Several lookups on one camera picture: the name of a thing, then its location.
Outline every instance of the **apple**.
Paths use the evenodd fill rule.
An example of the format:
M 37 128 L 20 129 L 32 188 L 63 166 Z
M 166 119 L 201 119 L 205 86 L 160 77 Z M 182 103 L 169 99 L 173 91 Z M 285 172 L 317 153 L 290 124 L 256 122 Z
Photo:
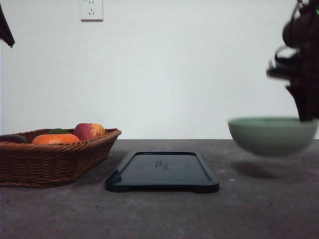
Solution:
M 4 134 L 0 136 L 0 142 L 26 143 L 25 137 L 17 134 Z
M 104 136 L 105 130 L 98 123 L 80 123 L 75 127 L 73 134 L 80 140 L 88 140 Z

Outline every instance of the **electrical socket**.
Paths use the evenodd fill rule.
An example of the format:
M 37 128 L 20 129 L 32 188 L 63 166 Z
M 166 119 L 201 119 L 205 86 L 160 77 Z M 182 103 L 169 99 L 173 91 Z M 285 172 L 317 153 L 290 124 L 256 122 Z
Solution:
M 103 20 L 103 0 L 80 0 L 80 18 L 85 20 Z

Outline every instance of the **ceramic bowl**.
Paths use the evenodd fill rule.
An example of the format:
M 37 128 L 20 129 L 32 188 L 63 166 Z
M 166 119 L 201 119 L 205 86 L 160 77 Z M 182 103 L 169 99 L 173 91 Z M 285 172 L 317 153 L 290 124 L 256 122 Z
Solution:
M 312 142 L 318 120 L 298 118 L 237 118 L 228 121 L 234 141 L 261 156 L 286 156 L 306 149 Z

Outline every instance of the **table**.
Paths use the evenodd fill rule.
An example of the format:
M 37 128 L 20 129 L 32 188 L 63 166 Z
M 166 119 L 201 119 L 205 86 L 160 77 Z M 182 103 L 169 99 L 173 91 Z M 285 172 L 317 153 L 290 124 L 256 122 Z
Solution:
M 131 151 L 197 151 L 213 194 L 112 193 L 104 180 Z M 232 140 L 117 140 L 74 184 L 1 187 L 3 239 L 317 239 L 319 141 L 302 154 L 257 157 Z

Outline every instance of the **basket rim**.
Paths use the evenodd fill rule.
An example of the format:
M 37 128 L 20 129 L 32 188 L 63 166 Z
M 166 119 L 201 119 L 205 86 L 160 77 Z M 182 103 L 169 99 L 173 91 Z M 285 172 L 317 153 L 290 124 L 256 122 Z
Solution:
M 38 130 L 51 130 L 49 128 L 46 129 L 37 129 L 27 132 L 14 133 L 14 134 L 25 134 L 31 133 Z M 88 147 L 98 146 L 101 143 L 105 143 L 117 138 L 122 131 L 117 128 L 107 128 L 105 129 L 106 135 L 100 137 L 96 137 L 94 139 L 82 140 L 74 143 L 53 143 L 53 144 L 34 144 L 34 143 L 11 143 L 11 142 L 1 142 L 0 143 L 0 152 L 1 151 L 25 151 L 31 152 L 33 150 L 43 150 L 43 151 L 79 151 Z

